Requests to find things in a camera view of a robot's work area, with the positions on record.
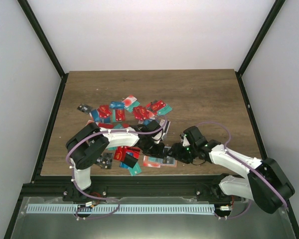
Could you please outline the pink leather card holder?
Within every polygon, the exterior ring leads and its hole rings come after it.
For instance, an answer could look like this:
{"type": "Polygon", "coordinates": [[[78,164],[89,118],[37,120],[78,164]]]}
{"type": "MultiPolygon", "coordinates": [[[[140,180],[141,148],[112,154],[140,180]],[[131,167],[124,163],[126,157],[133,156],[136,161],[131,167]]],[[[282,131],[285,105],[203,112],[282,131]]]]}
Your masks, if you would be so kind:
{"type": "Polygon", "coordinates": [[[144,156],[143,166],[153,167],[153,168],[160,168],[162,166],[167,166],[167,167],[176,167],[177,166],[176,160],[175,160],[175,163],[173,165],[163,165],[162,160],[163,160],[163,158],[144,156]]]}

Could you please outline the plain black card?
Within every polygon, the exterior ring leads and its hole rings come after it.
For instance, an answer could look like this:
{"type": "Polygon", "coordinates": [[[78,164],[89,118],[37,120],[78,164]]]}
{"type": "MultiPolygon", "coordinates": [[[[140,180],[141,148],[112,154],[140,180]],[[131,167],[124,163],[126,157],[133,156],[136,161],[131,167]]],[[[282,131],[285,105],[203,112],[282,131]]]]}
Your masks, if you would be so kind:
{"type": "Polygon", "coordinates": [[[138,159],[130,155],[129,153],[125,154],[125,158],[123,160],[123,163],[127,165],[130,168],[134,168],[134,166],[137,164],[138,159]]]}

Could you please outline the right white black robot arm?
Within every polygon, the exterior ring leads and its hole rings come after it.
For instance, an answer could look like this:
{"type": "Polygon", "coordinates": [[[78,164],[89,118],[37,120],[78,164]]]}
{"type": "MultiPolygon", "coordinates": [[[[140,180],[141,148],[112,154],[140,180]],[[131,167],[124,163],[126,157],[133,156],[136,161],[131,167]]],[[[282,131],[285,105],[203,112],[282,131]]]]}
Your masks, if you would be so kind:
{"type": "Polygon", "coordinates": [[[287,207],[287,201],[295,194],[293,185],[272,158],[249,157],[229,149],[226,144],[207,140],[196,126],[186,129],[180,138],[169,150],[170,157],[188,164],[199,158],[237,174],[225,176],[211,188],[213,198],[218,201],[228,195],[239,196],[272,214],[282,206],[287,207]]]}

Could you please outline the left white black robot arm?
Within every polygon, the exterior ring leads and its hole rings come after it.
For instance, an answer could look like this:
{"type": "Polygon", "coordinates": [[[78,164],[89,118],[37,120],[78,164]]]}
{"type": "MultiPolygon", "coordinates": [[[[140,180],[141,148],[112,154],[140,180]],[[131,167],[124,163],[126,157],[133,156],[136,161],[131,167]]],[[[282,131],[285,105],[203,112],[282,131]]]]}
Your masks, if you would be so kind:
{"type": "Polygon", "coordinates": [[[147,125],[137,124],[126,128],[104,128],[91,122],[70,138],[66,162],[72,168],[72,182],[76,188],[74,195],[80,201],[87,201],[92,195],[91,166],[101,154],[110,147],[139,147],[150,156],[161,156],[164,149],[162,142],[156,143],[155,136],[164,133],[167,120],[163,125],[152,120],[147,125]]]}

